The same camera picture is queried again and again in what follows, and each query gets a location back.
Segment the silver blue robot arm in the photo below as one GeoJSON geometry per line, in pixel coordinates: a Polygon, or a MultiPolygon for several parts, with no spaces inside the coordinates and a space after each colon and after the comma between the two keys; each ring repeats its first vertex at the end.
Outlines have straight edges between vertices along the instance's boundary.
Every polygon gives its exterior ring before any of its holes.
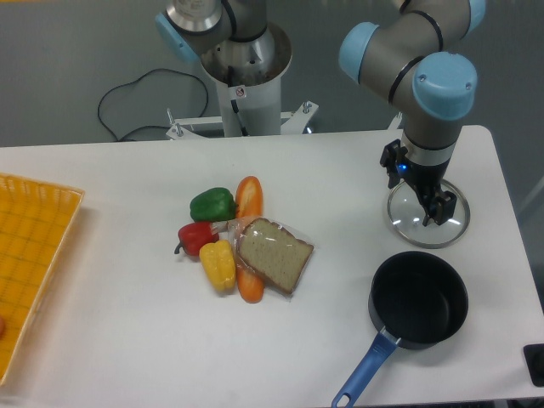
{"type": "MultiPolygon", "coordinates": [[[[403,1],[394,24],[360,23],[339,49],[342,71],[405,117],[402,138],[385,146],[380,163],[390,187],[403,182],[415,192],[425,223],[444,224],[456,209],[443,177],[478,76],[447,48],[480,24],[485,9],[483,1],[403,1]]],[[[200,62],[216,82],[226,136],[280,131],[281,76],[292,48],[266,2],[172,1],[155,22],[180,59],[200,62]]]]}

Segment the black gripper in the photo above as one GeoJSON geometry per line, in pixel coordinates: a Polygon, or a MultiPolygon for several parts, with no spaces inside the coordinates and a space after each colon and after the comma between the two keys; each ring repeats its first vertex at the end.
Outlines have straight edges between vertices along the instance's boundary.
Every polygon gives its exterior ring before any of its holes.
{"type": "Polygon", "coordinates": [[[428,226],[431,221],[444,224],[456,209],[456,195],[441,187],[450,160],[426,165],[416,163],[408,155],[408,148],[399,139],[384,146],[380,165],[386,169],[388,187],[392,189],[404,180],[414,190],[424,210],[422,225],[428,226]]]}

